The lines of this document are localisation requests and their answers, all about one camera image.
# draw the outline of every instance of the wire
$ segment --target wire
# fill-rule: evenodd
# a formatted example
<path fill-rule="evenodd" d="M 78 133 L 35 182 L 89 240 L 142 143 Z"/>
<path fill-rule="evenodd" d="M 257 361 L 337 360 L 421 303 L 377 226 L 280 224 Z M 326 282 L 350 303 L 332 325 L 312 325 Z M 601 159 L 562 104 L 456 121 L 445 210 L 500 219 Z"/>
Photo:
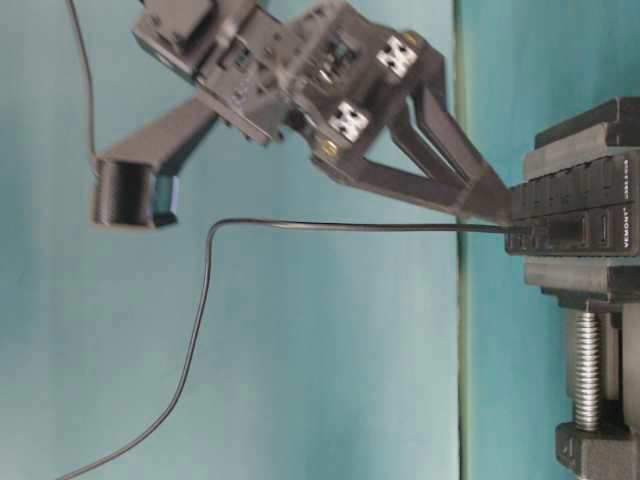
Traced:
<path fill-rule="evenodd" d="M 71 24 L 73 25 L 73 33 L 75 35 L 76 44 L 80 52 L 80 61 L 82 63 L 82 73 L 85 83 L 85 103 L 86 103 L 86 116 L 87 116 L 87 131 L 86 142 L 89 155 L 91 156 L 91 167 L 95 170 L 95 155 L 96 155 L 96 133 L 95 133 L 95 100 L 93 93 L 93 77 L 91 75 L 91 65 L 89 64 L 89 55 L 87 54 L 87 47 L 82 35 L 82 28 L 80 27 L 80 20 L 78 19 L 78 12 L 73 0 L 66 0 L 67 9 L 69 10 L 69 16 L 71 17 Z"/>
<path fill-rule="evenodd" d="M 198 341 L 198 334 L 200 327 L 202 326 L 202 319 L 204 316 L 204 310 L 207 304 L 207 298 L 209 296 L 209 287 L 211 285 L 211 266 L 213 259 L 213 240 L 216 233 L 223 227 L 232 225 L 253 225 L 258 227 L 268 227 L 282 230 L 307 230 L 313 232 L 320 231 L 333 231 L 333 232 L 381 232 L 381 233 L 393 233 L 393 232 L 477 232 L 477 233 L 496 233 L 506 234 L 512 231 L 519 231 L 513 228 L 496 227 L 489 225 L 470 225 L 470 224 L 368 224 L 368 223 L 316 223 L 316 222 L 293 222 L 286 220 L 267 220 L 257 218 L 229 218 L 221 220 L 215 223 L 210 229 L 207 235 L 205 244 L 204 255 L 204 280 L 202 282 L 202 292 L 200 293 L 200 300 L 198 301 L 198 308 L 196 311 L 196 317 L 191 331 L 191 338 L 189 339 L 189 346 L 187 348 L 187 356 L 182 367 L 182 373 L 178 381 L 178 387 L 169 402 L 167 408 L 162 414 L 140 435 L 131 440 L 125 446 L 110 453 L 109 455 L 96 460 L 95 462 L 74 470 L 59 477 L 57 480 L 71 480 L 83 475 L 91 470 L 94 470 L 102 465 L 105 465 L 116 458 L 129 452 L 131 449 L 140 445 L 146 440 L 153 432 L 155 432 L 160 425 L 171 415 L 176 407 L 182 392 L 184 391 L 187 379 L 189 377 L 189 371 L 191 370 L 191 363 L 193 361 L 193 355 L 196 349 L 196 343 Z"/>

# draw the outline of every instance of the brass screw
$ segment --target brass screw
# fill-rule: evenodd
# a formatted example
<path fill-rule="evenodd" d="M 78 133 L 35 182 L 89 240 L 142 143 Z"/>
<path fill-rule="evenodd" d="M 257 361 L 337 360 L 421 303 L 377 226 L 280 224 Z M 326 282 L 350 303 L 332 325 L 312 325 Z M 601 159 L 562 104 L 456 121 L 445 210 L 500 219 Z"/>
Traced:
<path fill-rule="evenodd" d="M 338 155 L 338 146 L 331 140 L 327 140 L 326 142 L 324 142 L 322 149 L 324 150 L 324 153 L 326 153 L 330 157 L 335 157 L 336 155 Z"/>
<path fill-rule="evenodd" d="M 416 40 L 416 37 L 411 35 L 409 32 L 404 34 L 404 38 L 412 45 L 417 45 L 418 44 L 418 41 Z"/>

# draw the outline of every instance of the screw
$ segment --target screw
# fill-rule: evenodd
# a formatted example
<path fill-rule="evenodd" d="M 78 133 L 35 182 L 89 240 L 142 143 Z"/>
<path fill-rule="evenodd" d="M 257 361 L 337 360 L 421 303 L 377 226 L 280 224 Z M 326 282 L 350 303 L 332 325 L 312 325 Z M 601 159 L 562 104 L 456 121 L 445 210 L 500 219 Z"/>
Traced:
<path fill-rule="evenodd" d="M 595 313 L 576 320 L 575 423 L 585 432 L 600 428 L 600 323 Z"/>
<path fill-rule="evenodd" d="M 327 155 L 329 155 L 330 157 L 335 157 L 336 155 L 338 155 L 338 146 L 333 143 L 331 140 L 327 140 L 326 142 L 324 142 L 324 145 L 322 146 L 322 150 L 324 150 L 324 153 L 326 153 Z"/>
<path fill-rule="evenodd" d="M 407 42 L 411 43 L 412 45 L 417 45 L 418 44 L 418 41 L 416 40 L 416 37 L 411 35 L 409 32 L 404 34 L 404 38 L 407 40 Z"/>

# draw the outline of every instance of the blue background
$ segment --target blue background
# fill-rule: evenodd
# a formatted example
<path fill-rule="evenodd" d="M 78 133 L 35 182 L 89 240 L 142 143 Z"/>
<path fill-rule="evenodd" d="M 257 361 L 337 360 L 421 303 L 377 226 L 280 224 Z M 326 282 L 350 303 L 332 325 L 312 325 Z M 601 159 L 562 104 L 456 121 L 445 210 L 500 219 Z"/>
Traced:
<path fill-rule="evenodd" d="M 274 2 L 285 18 L 307 2 Z M 449 1 L 355 2 L 451 58 Z M 134 1 L 81 0 L 104 148 L 191 89 L 129 34 Z M 172 395 L 210 223 L 447 221 L 340 187 L 302 141 L 219 128 L 182 178 L 181 224 L 88 226 L 80 66 L 61 0 L 0 18 L 0 476 L 52 478 L 139 433 Z M 387 140 L 379 158 L 402 159 Z M 456 478 L 453 234 L 221 234 L 193 376 L 173 417 L 90 478 Z"/>
<path fill-rule="evenodd" d="M 546 127 L 612 97 L 640 95 L 640 3 L 460 0 L 458 105 L 480 151 L 509 185 Z M 469 479 L 574 478 L 554 458 L 571 418 L 565 323 L 553 298 L 524 286 L 501 239 L 468 237 L 464 473 Z"/>

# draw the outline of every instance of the usb port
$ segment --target usb port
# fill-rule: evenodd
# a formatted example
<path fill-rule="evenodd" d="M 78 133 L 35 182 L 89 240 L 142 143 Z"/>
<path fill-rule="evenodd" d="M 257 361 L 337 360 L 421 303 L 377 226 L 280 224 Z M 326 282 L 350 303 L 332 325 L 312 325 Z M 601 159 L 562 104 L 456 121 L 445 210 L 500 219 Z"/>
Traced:
<path fill-rule="evenodd" d="M 609 243 L 609 215 L 606 213 L 600 216 L 600 243 Z"/>

